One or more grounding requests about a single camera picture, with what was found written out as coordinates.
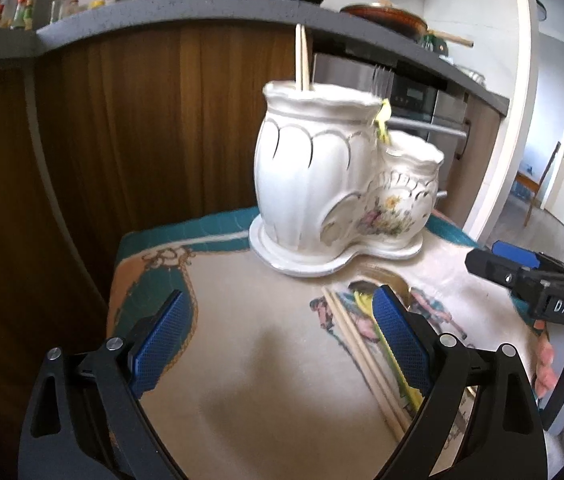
gray wall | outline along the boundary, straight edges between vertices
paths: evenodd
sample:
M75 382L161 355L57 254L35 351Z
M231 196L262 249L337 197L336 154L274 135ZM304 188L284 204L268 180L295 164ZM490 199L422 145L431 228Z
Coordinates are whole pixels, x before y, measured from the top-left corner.
M540 34L540 72L537 81L535 108L530 120L529 134L520 169L536 179L548 163L555 144L564 133L564 43L546 34ZM544 181L543 197L550 173Z

ceramic base tray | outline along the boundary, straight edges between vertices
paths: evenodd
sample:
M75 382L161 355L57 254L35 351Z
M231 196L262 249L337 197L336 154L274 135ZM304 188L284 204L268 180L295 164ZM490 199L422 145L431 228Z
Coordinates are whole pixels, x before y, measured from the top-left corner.
M249 228L249 244L251 245L251 249L275 270L297 278L328 276L329 274L337 272L360 254L378 256L380 258L386 258L387 260L407 260L415 256L422 249L423 240L422 234L418 233L406 247L395 250L369 237L368 242L361 241L351 245L346 248L343 253L329 262L301 264L282 258L268 249L267 246L273 245L273 241L268 237L264 229L264 222L261 215L257 215Z

gray countertop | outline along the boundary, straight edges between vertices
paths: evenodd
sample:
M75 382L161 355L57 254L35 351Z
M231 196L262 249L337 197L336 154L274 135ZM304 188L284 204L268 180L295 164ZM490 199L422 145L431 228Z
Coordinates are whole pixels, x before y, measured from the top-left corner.
M35 32L0 29L0 59L46 52L113 30L181 20L249 20L294 25L366 44L465 88L500 114L509 100L489 92L411 40L375 23L299 0L133 0L81 12Z

small ceramic pot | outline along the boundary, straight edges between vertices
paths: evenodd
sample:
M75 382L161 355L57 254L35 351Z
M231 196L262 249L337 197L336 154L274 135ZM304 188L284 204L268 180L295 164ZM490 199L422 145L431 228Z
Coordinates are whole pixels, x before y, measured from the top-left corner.
M327 262L357 236L361 199L379 162L373 120L382 102L334 85L297 91L294 82L267 83L264 96L254 176L268 249ZM337 219L326 221L334 208Z
M393 249L404 248L433 211L444 153L433 144L399 130L391 144L379 142L380 164L367 193L361 235Z

wooden chair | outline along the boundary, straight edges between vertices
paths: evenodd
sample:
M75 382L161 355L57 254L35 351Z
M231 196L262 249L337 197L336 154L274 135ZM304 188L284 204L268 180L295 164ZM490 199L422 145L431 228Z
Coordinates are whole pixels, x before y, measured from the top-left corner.
M553 161L555 160L555 156L558 154L560 146L561 146L561 142L558 142L555 145L553 154L550 156L550 159L548 160L548 164L546 165L546 168L544 169L544 173L542 173L542 177L540 178L539 182L535 182L532 178L530 178L530 176L526 175L525 173L522 173L521 171L518 171L517 175L515 175L515 181L522 184L522 186L529 189L530 192L532 193L532 197L530 198L530 205L528 206L528 212L526 214L526 219L524 219L524 227L528 225L528 221L530 219L530 212L532 211L532 207L535 204L537 193L540 192L540 187L542 187L542 184L544 183L546 174L548 173L548 170L552 166Z

